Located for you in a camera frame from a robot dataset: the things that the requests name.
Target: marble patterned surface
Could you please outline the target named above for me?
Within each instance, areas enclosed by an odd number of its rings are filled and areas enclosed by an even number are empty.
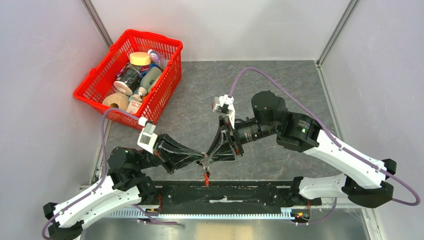
[[[228,94],[237,73],[244,67],[267,72],[300,102],[321,117],[334,132],[330,110],[313,61],[202,61],[183,62],[182,80],[157,122],[157,133],[167,133],[177,142],[205,152],[218,130],[218,114],[212,112],[214,97]],[[285,99],[287,109],[302,109],[259,73],[247,72],[234,93],[236,118],[253,117],[251,98],[260,91],[271,90]],[[139,131],[112,125],[106,146],[139,149]],[[340,172],[327,163],[303,153],[286,150],[269,136],[243,146],[244,155],[232,162],[211,164],[212,180],[292,180],[293,177],[327,177]],[[154,180],[199,180],[203,170],[195,163],[167,174],[162,167],[143,170]]]

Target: white panel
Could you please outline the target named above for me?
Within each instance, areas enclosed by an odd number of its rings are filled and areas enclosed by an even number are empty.
[[[323,73],[345,141],[397,161],[396,175],[423,196],[424,1],[361,1]],[[399,184],[394,196],[414,201]],[[424,205],[387,203],[376,210],[385,239],[422,239]]]
[[[101,115],[73,91],[108,48],[79,0],[2,1],[1,239],[41,239],[43,205],[87,184]]]
[[[349,0],[93,0],[114,41],[126,29],[182,41],[184,61],[316,60]]]

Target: roll of tape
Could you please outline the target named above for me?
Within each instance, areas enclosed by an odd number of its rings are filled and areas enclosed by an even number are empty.
[[[103,105],[111,108],[119,108],[126,111],[128,108],[128,96],[122,92],[116,92],[112,95],[107,96],[103,100]]]

